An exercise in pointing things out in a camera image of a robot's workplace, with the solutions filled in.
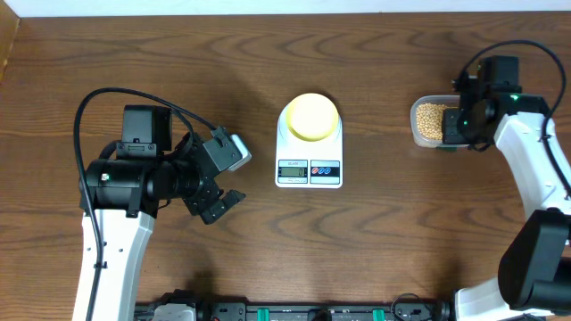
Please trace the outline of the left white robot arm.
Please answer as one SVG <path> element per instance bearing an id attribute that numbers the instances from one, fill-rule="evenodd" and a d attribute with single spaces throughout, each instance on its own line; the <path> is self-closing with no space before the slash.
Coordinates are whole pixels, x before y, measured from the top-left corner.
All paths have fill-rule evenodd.
<path id="1" fill-rule="evenodd" d="M 79 185 L 84 217 L 76 320 L 134 318 L 141 264 L 160 208 L 180 199 L 210 225 L 245 197 L 215 181 L 251 159 L 241 138 L 218 127 L 208 141 L 187 133 L 174 146 L 175 114 L 167 107 L 126 106 L 122 138 L 87 168 Z"/>

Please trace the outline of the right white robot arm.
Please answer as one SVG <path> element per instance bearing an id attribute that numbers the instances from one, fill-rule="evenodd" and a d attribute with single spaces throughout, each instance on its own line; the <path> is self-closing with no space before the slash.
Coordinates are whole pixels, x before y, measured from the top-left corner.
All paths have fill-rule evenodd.
<path id="1" fill-rule="evenodd" d="M 536 319 L 570 312 L 570 166 L 555 136 L 550 109 L 522 91 L 518 59 L 483 58 L 475 76 L 455 84 L 459 107 L 443 114 L 443 144 L 506 159 L 524 205 L 526 222 L 503 254 L 498 274 L 455 293 L 458 320 Z"/>

